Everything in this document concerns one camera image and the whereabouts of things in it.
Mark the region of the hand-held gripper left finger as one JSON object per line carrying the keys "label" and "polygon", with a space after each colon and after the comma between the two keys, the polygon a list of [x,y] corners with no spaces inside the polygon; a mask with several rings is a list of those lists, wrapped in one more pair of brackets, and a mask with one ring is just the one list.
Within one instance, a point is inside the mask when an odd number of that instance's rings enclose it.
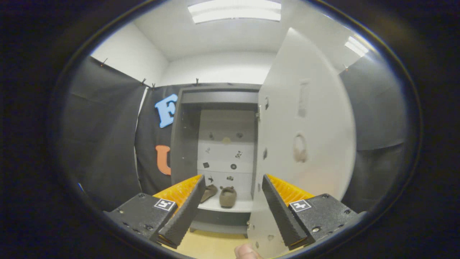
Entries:
{"label": "hand-held gripper left finger", "polygon": [[154,195],[139,193],[105,215],[144,240],[176,249],[198,213],[206,189],[196,175]]}

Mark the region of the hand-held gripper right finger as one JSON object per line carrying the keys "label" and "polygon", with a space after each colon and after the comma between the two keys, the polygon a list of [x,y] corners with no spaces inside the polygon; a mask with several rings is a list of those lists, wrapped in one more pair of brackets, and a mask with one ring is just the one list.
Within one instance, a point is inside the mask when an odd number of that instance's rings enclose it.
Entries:
{"label": "hand-held gripper right finger", "polygon": [[323,243],[352,228],[367,214],[357,213],[331,194],[314,196],[268,174],[263,175],[262,190],[289,250]]}

